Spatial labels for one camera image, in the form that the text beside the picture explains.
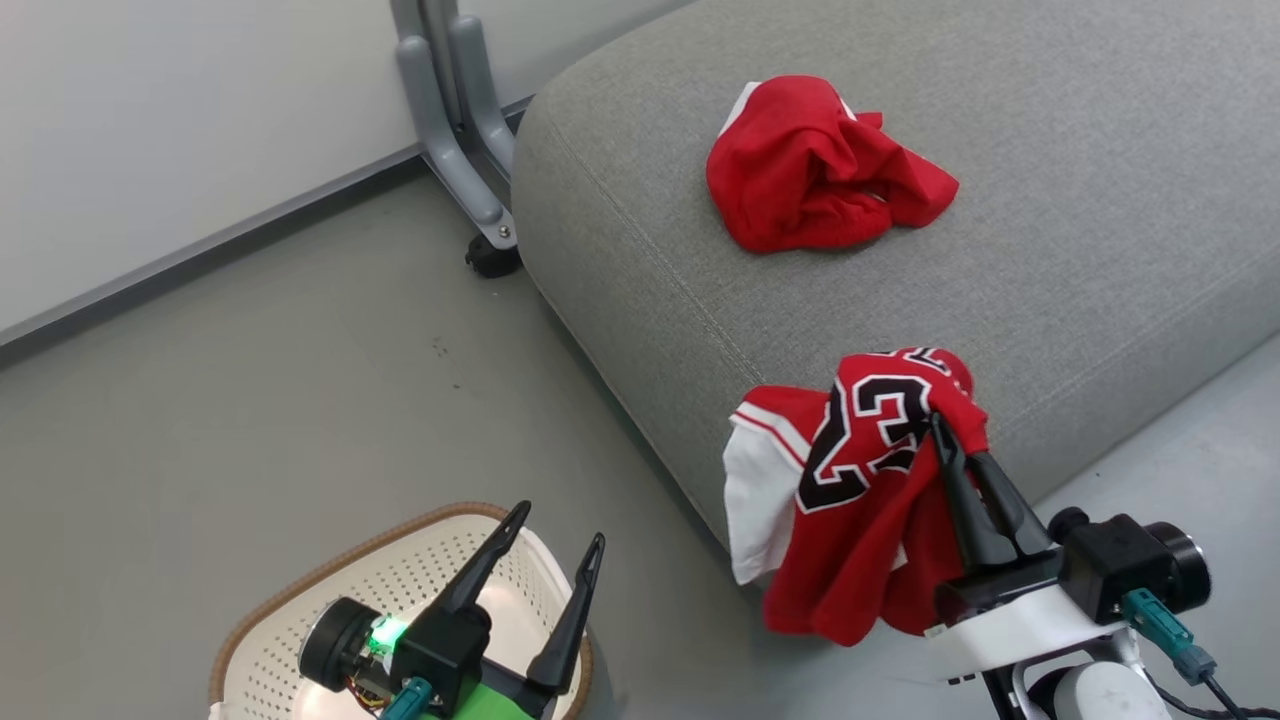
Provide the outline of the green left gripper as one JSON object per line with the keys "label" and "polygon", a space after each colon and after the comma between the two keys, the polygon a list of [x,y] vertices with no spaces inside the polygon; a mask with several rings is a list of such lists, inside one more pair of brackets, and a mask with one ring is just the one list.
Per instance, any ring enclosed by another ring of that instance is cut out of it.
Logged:
{"label": "green left gripper", "polygon": [[[476,603],[497,564],[512,550],[532,509],[524,500],[506,515],[443,591],[443,610],[461,612]],[[526,678],[495,662],[481,662],[475,683],[465,682],[456,702],[445,708],[431,700],[424,719],[554,719],[562,694],[570,689],[605,552],[598,532],[580,560],[572,593]]]}

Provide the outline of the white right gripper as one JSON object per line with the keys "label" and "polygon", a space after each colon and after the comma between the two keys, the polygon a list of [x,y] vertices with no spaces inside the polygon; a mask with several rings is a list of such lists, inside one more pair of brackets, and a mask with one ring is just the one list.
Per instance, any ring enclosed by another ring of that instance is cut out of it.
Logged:
{"label": "white right gripper", "polygon": [[[1043,523],[996,459],[969,457],[987,511],[942,413],[931,416],[931,433],[963,570],[979,571],[934,588],[940,626],[925,638],[931,675],[960,682],[1076,651],[1130,667],[1132,632],[1120,621],[1096,623],[1060,585],[1064,551],[1052,550]],[[1028,559],[1014,562],[1018,557]]]}

